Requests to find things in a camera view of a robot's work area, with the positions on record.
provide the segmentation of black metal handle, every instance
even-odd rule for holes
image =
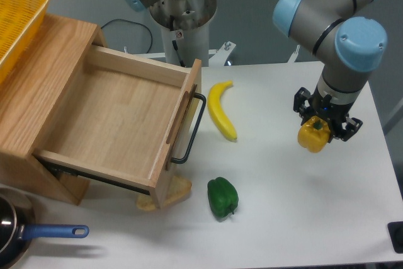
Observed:
[[[202,102],[201,105],[202,106],[200,108],[199,116],[197,117],[197,120],[196,120],[195,128],[193,129],[193,132],[191,133],[188,148],[186,149],[186,152],[185,152],[184,156],[181,159],[178,159],[176,157],[171,158],[171,162],[174,163],[174,164],[183,164],[188,160],[191,147],[193,145],[193,142],[195,141],[196,133],[197,133],[197,130],[199,128],[200,122],[202,120],[204,109],[206,107],[206,102],[207,101],[206,101],[206,97],[204,95],[199,94],[199,93],[195,93],[193,95],[193,97],[196,98],[196,99],[201,100],[201,102]]]

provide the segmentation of black cable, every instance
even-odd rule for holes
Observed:
[[[147,26],[145,26],[145,25],[143,25],[142,23],[139,23],[139,22],[117,18],[117,19],[112,19],[112,20],[108,21],[107,23],[105,23],[103,26],[101,26],[101,29],[103,29],[104,27],[106,27],[106,26],[108,26],[111,23],[116,22],[116,21],[126,22],[126,23],[130,23],[132,25],[140,25],[143,28],[145,28],[149,32],[150,38],[151,38],[151,43],[150,43],[149,49],[147,50],[146,54],[148,54],[150,52],[151,47],[152,47],[152,33],[151,33],[151,30]]]

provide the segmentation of plastic basket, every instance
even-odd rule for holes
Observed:
[[[38,31],[50,0],[0,0],[0,83]]]

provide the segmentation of white table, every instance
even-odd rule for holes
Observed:
[[[348,142],[319,154],[297,143],[293,96],[311,92],[320,62],[203,68],[203,93],[219,81],[238,131],[226,141],[206,110],[189,161],[184,202],[136,209],[136,193],[92,182],[81,206],[31,196],[43,223],[87,224],[86,239],[37,239],[15,268],[256,268],[403,260],[387,224],[403,203],[369,86],[351,109],[364,121]],[[236,214],[217,222],[207,182],[218,176],[239,193]]]

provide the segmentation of pepper stem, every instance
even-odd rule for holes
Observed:
[[[315,128],[316,130],[321,130],[321,129],[323,128],[323,125],[322,125],[321,121],[316,121],[316,122],[314,123],[314,128]]]

